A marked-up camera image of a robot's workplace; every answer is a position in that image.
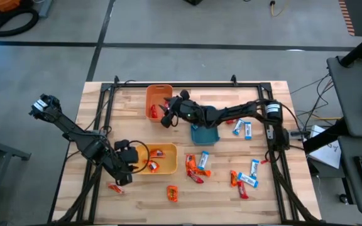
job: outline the gray floor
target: gray floor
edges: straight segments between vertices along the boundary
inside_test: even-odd
[[[0,41],[96,42],[109,0],[56,0],[48,19],[27,33]],[[24,20],[22,15],[7,24]],[[268,3],[205,0],[192,7],[181,0],[117,0],[107,43],[195,43],[291,46],[355,46],[337,0],[291,0],[270,17]],[[0,142],[33,153],[29,162],[14,160],[0,191],[0,220],[12,225],[45,223],[68,143],[53,125],[28,115],[42,93],[57,96],[72,119],[95,48],[0,46]],[[322,78],[326,59],[345,52],[278,50],[196,50],[103,48],[93,81],[121,80],[287,80],[291,91]],[[310,110],[316,85],[293,94],[296,113]],[[315,113],[341,116],[331,89],[329,102]],[[314,178],[317,190],[318,180]],[[322,217],[328,222],[362,223],[355,206],[339,203],[340,181],[322,180]]]

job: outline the orange vacuum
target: orange vacuum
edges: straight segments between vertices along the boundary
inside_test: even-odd
[[[13,36],[30,30],[38,22],[38,13],[33,8],[32,0],[0,0],[0,28],[13,17],[23,14],[32,14],[31,20],[22,27],[9,31],[0,31],[0,37]]]
[[[0,0],[0,12],[7,12],[17,8],[21,0]]]

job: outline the white paper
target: white paper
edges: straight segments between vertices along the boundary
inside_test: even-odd
[[[323,131],[325,131],[325,129],[319,126],[312,126],[310,137],[314,137]],[[333,168],[339,169],[340,155],[341,155],[341,150],[339,142],[334,141],[328,145],[319,148],[316,151],[311,152],[309,154],[309,157],[314,160],[320,161],[321,163],[332,166]]]

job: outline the teal bin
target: teal bin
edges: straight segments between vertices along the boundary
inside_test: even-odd
[[[195,125],[191,125],[191,138],[192,142],[194,142],[197,146],[213,146],[220,140],[217,126],[206,129],[204,126],[197,127]]]

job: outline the wooden table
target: wooden table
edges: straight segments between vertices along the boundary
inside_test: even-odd
[[[271,82],[273,96],[293,111],[287,82]],[[101,82],[87,82],[80,101],[76,123],[85,128],[96,114]],[[256,189],[246,185],[250,197],[241,200],[237,188],[231,188],[230,170],[250,172],[252,159],[264,159],[267,150],[263,125],[253,118],[244,118],[252,122],[253,138],[244,140],[244,136],[235,136],[231,131],[234,125],[221,124],[220,141],[214,146],[194,146],[190,138],[190,124],[180,120],[177,127],[164,128],[160,123],[152,123],[145,118],[144,88],[119,89],[114,98],[112,109],[112,133],[109,139],[114,141],[129,139],[144,143],[174,143],[178,151],[178,170],[172,175],[134,175],[133,182],[124,187],[126,193],[120,195],[107,187],[114,183],[105,171],[102,173],[99,199],[96,209],[96,224],[126,223],[280,223],[275,186],[270,164],[260,165],[259,185]],[[201,105],[213,105],[217,108],[243,104],[258,98],[254,88],[188,88],[190,98]],[[181,89],[174,89],[178,95]],[[287,129],[296,129],[293,117],[283,110]],[[292,144],[300,146],[298,141]],[[77,150],[70,145],[69,154]],[[210,153],[206,168],[212,176],[202,176],[204,184],[198,185],[185,173],[185,155],[196,154],[200,158],[203,150]],[[315,191],[312,186],[309,169],[302,150],[286,152],[293,189],[302,203],[317,218],[320,218]],[[60,190],[58,193],[53,220],[59,219],[73,204],[82,188],[86,160],[80,155],[72,156],[66,163]],[[178,186],[178,202],[167,200],[166,187]],[[91,193],[85,206],[85,216],[89,213]],[[283,191],[286,212],[290,215],[287,196]]]

